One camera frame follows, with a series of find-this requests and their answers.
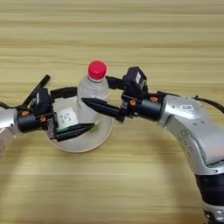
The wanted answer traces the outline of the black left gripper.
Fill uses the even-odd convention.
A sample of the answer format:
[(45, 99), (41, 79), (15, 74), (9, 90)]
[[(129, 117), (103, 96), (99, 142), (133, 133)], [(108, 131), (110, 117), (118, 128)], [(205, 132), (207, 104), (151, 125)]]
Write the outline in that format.
[[(77, 87), (63, 87), (51, 91), (53, 99), (70, 98), (76, 95)], [(43, 115), (34, 115), (32, 112), (25, 110), (18, 112), (17, 121), (18, 128), (22, 133), (43, 130), (50, 139), (56, 139), (58, 142), (79, 137), (95, 126), (93, 123), (78, 123), (57, 131), (53, 112)]]

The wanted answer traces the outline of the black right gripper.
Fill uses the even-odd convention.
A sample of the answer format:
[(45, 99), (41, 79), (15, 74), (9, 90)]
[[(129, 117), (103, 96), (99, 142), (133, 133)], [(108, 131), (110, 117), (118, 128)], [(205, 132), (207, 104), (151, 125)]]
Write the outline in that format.
[[(124, 89), (123, 81), (119, 78), (107, 76), (108, 87), (111, 89)], [(82, 98), (87, 106), (94, 111), (105, 116), (118, 117), (119, 108), (107, 104), (103, 100), (97, 98)], [(136, 98), (134, 96), (122, 95), (121, 114), (128, 118), (142, 117), (144, 119), (156, 122), (162, 115), (162, 106), (164, 98), (157, 94), (147, 94), (144, 98)]]

